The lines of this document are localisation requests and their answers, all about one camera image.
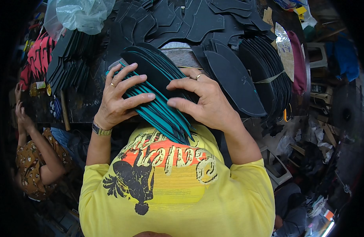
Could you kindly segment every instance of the pink fabric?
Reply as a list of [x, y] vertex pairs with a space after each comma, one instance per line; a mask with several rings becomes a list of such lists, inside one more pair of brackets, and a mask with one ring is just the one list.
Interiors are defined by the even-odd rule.
[[301, 44], [297, 35], [293, 31], [288, 31], [287, 35], [290, 39], [294, 54], [294, 83], [292, 91], [302, 95], [307, 88], [306, 61], [304, 60]]

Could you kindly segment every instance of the person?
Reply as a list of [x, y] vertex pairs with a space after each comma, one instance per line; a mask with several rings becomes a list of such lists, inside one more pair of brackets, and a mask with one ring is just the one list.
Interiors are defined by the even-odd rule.
[[[69, 151], [64, 147], [68, 142], [66, 131], [52, 127], [45, 128], [41, 134], [25, 113], [23, 102], [20, 101], [21, 91], [22, 85], [18, 83], [15, 88], [15, 114], [19, 139], [16, 166], [11, 169], [11, 173], [14, 182], [30, 199], [43, 201], [52, 194], [57, 180], [69, 172], [74, 164]], [[27, 133], [32, 139], [29, 142]]]
[[[128, 88], [147, 76], [123, 80], [137, 64], [114, 76], [120, 68], [109, 71], [94, 116], [79, 199], [84, 235], [271, 236], [274, 195], [258, 145], [218, 83], [197, 69], [183, 69], [187, 78], [167, 86], [200, 97], [198, 104], [168, 100], [169, 106], [201, 123], [193, 125], [190, 145], [171, 142], [154, 127], [143, 125], [110, 164], [112, 127], [136, 115], [132, 108], [155, 98], [143, 93], [123, 99]], [[233, 162], [230, 169], [206, 126], [224, 132]]]
[[274, 237], [298, 237], [306, 228], [306, 198], [299, 186], [289, 183], [275, 193], [276, 219]]

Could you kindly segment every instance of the gold ring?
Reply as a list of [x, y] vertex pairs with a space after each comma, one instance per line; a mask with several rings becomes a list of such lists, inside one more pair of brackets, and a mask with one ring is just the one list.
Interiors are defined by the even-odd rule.
[[196, 76], [196, 78], [194, 79], [194, 80], [198, 80], [198, 78], [201, 76], [201, 75], [203, 75], [203, 73], [200, 73], [198, 76]]

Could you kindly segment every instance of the wooden table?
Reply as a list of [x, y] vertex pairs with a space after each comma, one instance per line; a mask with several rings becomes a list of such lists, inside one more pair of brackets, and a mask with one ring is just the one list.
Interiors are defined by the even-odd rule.
[[[184, 0], [171, 1], [175, 3], [175, 6], [183, 6], [185, 2]], [[292, 106], [292, 116], [307, 115], [310, 100], [311, 77], [307, 44], [298, 15], [294, 12], [284, 11], [273, 2], [273, 0], [257, 0], [257, 6], [261, 18], [264, 15], [264, 9], [271, 7], [273, 10], [273, 22], [278, 22], [286, 31], [294, 31], [298, 36], [299, 41], [303, 43], [304, 53], [306, 55], [307, 90], [302, 96], [293, 94], [290, 103]], [[106, 22], [102, 34], [104, 34], [109, 26], [110, 24]], [[98, 111], [102, 100], [105, 72], [106, 69], [103, 55], [99, 55], [90, 69], [85, 91], [82, 93], [75, 92], [72, 88], [66, 91], [65, 96], [70, 123], [91, 123], [93, 121], [94, 115]], [[48, 97], [46, 94], [43, 94], [40, 97], [29, 97], [27, 93], [23, 95], [23, 101], [25, 102], [24, 106], [26, 107], [27, 113], [38, 123], [60, 122], [60, 120], [56, 120], [50, 113], [49, 104], [51, 100], [52, 98]]]

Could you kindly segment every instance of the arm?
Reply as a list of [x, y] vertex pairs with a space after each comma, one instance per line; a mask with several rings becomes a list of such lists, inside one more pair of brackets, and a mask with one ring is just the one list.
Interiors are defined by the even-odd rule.
[[[15, 98], [16, 98], [16, 107], [18, 106], [18, 103], [21, 98], [21, 89], [23, 85], [16, 84], [15, 88]], [[25, 128], [22, 124], [18, 123], [18, 132], [19, 132], [19, 139], [18, 139], [18, 146], [24, 146], [27, 142], [27, 132], [25, 131]]]
[[[102, 103], [94, 117], [95, 124], [103, 130], [110, 130], [113, 126], [137, 115], [137, 112], [130, 111], [129, 109], [132, 109], [142, 103], [150, 102], [156, 97], [153, 93], [143, 93], [134, 97], [123, 99], [122, 96], [127, 89], [135, 84], [145, 82], [147, 77], [146, 75], [140, 75], [122, 81], [129, 72], [133, 72], [137, 68], [137, 64], [134, 63], [123, 68], [116, 76], [114, 76], [115, 72], [120, 70], [120, 68], [121, 64], [113, 67], [107, 74]], [[100, 136], [93, 131], [87, 150], [86, 165], [109, 164], [110, 153], [111, 135]]]
[[18, 117], [18, 124], [29, 133], [31, 139], [35, 143], [36, 147], [42, 154], [46, 165], [40, 168], [40, 178], [44, 185], [48, 185], [59, 179], [64, 173], [65, 168], [62, 166], [61, 160], [58, 157], [56, 151], [52, 148], [49, 142], [39, 133], [35, 124], [25, 114], [23, 102], [18, 101], [16, 105], [16, 116]]
[[[200, 74], [198, 69], [182, 69], [181, 71], [191, 78], [196, 78]], [[182, 78], [172, 80], [167, 86], [168, 90], [177, 88], [196, 93], [200, 97], [198, 104], [183, 98], [171, 98], [168, 105], [188, 113], [196, 121], [210, 128], [223, 131], [233, 164], [242, 165], [262, 158], [258, 145], [216, 81], [200, 75], [198, 80]]]

